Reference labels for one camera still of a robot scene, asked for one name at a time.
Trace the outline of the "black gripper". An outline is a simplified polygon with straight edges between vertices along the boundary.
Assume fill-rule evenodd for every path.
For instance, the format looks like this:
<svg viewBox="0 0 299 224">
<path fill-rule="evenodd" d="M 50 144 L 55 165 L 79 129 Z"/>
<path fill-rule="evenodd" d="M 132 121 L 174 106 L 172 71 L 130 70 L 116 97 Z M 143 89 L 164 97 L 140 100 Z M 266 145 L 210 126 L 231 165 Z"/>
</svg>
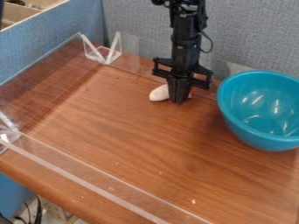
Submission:
<svg viewBox="0 0 299 224">
<path fill-rule="evenodd" d="M 204 75 L 206 80 L 196 79 L 194 77 L 195 74 Z M 211 89 L 214 72 L 200 64 L 196 64 L 188 70 L 179 70 L 174 68 L 172 59 L 155 57 L 152 75 L 167 79 L 170 99 L 174 103 L 178 102 L 178 80 L 175 77 L 182 78 L 179 80 L 179 103 L 183 103 L 188 99 L 192 86 L 206 90 Z"/>
</svg>

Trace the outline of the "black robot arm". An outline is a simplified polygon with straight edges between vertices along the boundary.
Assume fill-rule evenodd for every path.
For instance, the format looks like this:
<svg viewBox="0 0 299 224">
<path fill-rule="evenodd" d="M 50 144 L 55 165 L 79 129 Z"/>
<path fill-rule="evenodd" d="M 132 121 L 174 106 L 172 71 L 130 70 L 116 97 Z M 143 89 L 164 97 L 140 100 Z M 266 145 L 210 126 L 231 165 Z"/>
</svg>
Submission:
<svg viewBox="0 0 299 224">
<path fill-rule="evenodd" d="M 170 10 L 172 57 L 154 58 L 152 75 L 167 79 L 171 101 L 182 104 L 192 87 L 208 90 L 214 72 L 200 65 L 202 38 L 210 38 L 206 0 L 151 0 Z"/>
</svg>

